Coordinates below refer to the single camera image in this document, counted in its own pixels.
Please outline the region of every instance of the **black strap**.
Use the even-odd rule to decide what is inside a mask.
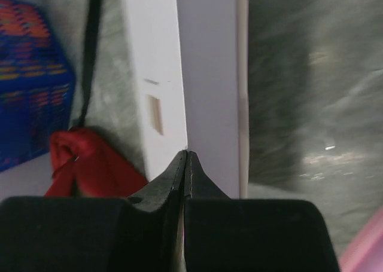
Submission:
[[[76,124],[79,127],[84,126],[92,92],[92,79],[97,55],[101,6],[102,0],[89,0],[89,10],[84,37],[83,72],[81,82],[83,89],[83,107]]]

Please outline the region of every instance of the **blue plastic basket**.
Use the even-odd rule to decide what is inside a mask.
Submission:
[[[42,12],[0,0],[0,172],[48,152],[68,128],[74,84]]]

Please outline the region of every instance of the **gray floor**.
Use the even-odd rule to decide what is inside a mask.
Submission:
[[[44,195],[52,184],[48,154],[0,173],[0,201],[12,196]]]
[[[88,0],[45,0],[45,10],[69,61],[80,76]],[[104,0],[92,98],[87,126],[97,130],[113,147],[144,173],[138,115],[127,32],[120,0]],[[72,118],[80,115],[82,97],[77,86]]]
[[[312,200],[337,253],[383,205],[383,0],[250,0],[250,196]]]

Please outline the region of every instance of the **red bag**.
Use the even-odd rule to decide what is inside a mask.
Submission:
[[[89,0],[83,52],[83,107],[78,127],[50,138],[53,185],[45,196],[71,196],[74,185],[92,197],[127,197],[147,184],[133,166],[84,126],[98,44],[101,1]]]
[[[148,182],[101,137],[85,127],[50,138],[53,185],[45,196],[71,196],[73,185],[87,196],[127,197]]]

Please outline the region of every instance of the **red fabric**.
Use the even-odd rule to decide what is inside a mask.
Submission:
[[[71,196],[72,184],[92,197],[127,197],[148,182],[101,137],[87,128],[53,133],[53,184],[47,197]]]

